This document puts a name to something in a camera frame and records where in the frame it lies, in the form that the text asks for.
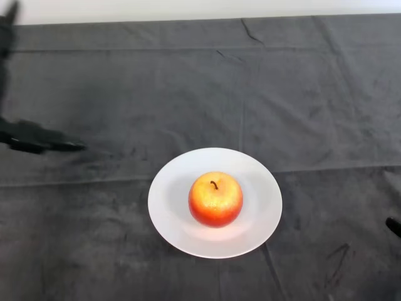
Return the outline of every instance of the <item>dark gray cloth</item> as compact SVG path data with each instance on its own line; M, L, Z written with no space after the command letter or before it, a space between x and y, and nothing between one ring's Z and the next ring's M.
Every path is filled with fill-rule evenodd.
M0 300L397 300L401 15L24 26L5 117L87 141L0 150ZM157 171L201 147L262 162L283 216L260 248L186 255Z

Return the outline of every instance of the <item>gray velvet fabric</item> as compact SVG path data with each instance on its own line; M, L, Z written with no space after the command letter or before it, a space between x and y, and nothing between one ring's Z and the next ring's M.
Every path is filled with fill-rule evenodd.
M400 15L24 26L4 114L87 141L0 149L0 300L399 300ZM157 171L262 162L283 216L230 260L156 232Z

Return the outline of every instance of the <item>plate rim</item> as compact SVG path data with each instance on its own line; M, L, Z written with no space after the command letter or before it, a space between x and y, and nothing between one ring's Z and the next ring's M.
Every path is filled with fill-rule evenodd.
M257 163L259 163L260 165L262 165L262 166L267 170L267 172L272 176L272 178L274 179L274 183L275 183L275 185L276 185L277 188L278 188L279 200L280 200L280 202L279 202L279 214L278 214L279 217L278 217L278 219L277 219L277 222L274 223L274 227L272 227L272 230L269 231L269 234L268 234L268 235L266 235L266 239L264 239L259 245L257 245L257 246L252 246L252 247L250 247L250 248L247 248L247 249L244 250L244 251L240 251L240 252L237 252L237 253L233 253L232 255L229 255L229 256L208 256L208 255L200 255L200 254L198 254L198 253L196 253L196 252L185 250L185 248L181 248L181 247L176 246L175 244L171 243L171 242L170 242L169 240L167 240L167 239L163 236L163 234L157 229L157 227L156 227L156 225L155 225L155 222L154 222L154 220L153 220L153 218L152 218L152 215L150 214L150 208L149 208L150 192L151 192L151 190L152 190L152 186L154 185L154 182L155 182L157 176L160 174L160 172L162 171L162 169L163 169L166 165L168 165L168 164L170 164L171 162L175 161L175 160L178 159L179 157L181 157L181 156L183 156L183 155L186 155L186 154L188 154L188 153L190 153L190 152L204 151L204 150L206 150L206 149L208 149L208 150L218 149L218 150L225 150L225 151L227 150L227 151L231 151L231 152L238 152L238 153L240 153L240 154L242 154L242 155L244 155L244 156L247 156L247 157L251 158L252 160L255 160ZM278 225L279 225L279 222L281 221L281 216L282 216L282 214L283 214L283 195L281 194L281 189L280 189L279 184L277 183L276 178L273 176L273 174L270 172L270 170L269 170L266 166L264 166L262 163L260 163L257 159L255 159L254 157L251 157L250 155L245 154L245 153L243 153L243 152L240 152L240 151L238 151L238 150L235 150L235 149L228 149L228 148L225 148L225 147L203 147L203 148L200 148L200 149L193 149L193 150L189 150L189 151L187 151L187 152L185 152L185 153L182 153L182 154L178 155L177 157L171 159L169 162L167 162L166 164L164 164L162 168L160 168L160 170L156 173L156 176L153 178L152 183L151 183L151 185L150 185L150 187L149 187L149 193L148 193L148 213L149 213L149 216L150 216L150 220L152 221L152 224L153 224L153 226L155 227L157 233L158 233L168 244L172 245L174 248L177 248L178 250L180 250L180 251L182 251L182 252L184 252L184 253L186 253L186 254L189 254L189 255L192 255L192 256L196 256L196 257L200 257L200 258L207 258L207 259L234 258L234 257L237 257L237 256L244 255L244 254L246 254L246 253L249 253L249 252L251 252L251 251L253 251L253 250L256 250L256 249L259 248L261 245L263 245L265 242L267 242L267 240L273 235L273 233L276 231L276 229L277 229L277 227L278 227Z

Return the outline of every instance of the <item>tablecloth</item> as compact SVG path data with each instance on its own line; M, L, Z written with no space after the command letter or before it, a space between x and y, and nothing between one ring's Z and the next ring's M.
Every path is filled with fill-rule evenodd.
M400 300L401 15L21 26L3 103L86 141L0 148L0 300ZM170 246L147 194L201 147L253 156L283 215L258 249Z

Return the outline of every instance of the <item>apple stem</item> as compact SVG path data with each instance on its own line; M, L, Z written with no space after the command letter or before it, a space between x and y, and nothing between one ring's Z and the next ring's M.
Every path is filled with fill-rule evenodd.
M215 189L216 189L216 190L219 190L219 188L217 187L217 184L216 184L216 182L214 182L214 181L211 181L211 184L214 184L214 187L215 187Z

